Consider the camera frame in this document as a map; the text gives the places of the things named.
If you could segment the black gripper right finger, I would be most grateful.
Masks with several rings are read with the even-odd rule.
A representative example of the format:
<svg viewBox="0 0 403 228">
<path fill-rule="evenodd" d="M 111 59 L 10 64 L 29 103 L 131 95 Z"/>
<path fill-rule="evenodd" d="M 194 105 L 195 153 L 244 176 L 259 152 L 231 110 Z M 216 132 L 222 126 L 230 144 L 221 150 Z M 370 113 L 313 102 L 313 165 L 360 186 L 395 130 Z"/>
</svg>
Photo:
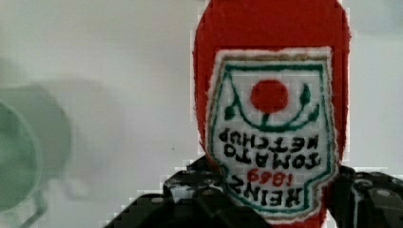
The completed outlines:
<svg viewBox="0 0 403 228">
<path fill-rule="evenodd" d="M 403 228 L 403 180 L 340 166 L 328 210 L 336 228 Z"/>
</svg>

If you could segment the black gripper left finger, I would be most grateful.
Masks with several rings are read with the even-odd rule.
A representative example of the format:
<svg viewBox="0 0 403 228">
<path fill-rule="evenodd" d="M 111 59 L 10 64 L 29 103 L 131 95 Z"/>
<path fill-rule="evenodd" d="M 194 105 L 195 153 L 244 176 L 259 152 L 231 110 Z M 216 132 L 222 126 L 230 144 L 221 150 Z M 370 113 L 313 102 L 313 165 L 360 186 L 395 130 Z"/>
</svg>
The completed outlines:
<svg viewBox="0 0 403 228">
<path fill-rule="evenodd" d="M 161 194 L 135 199 L 104 228 L 272 228 L 222 189 L 221 175 L 200 158 L 166 180 Z"/>
</svg>

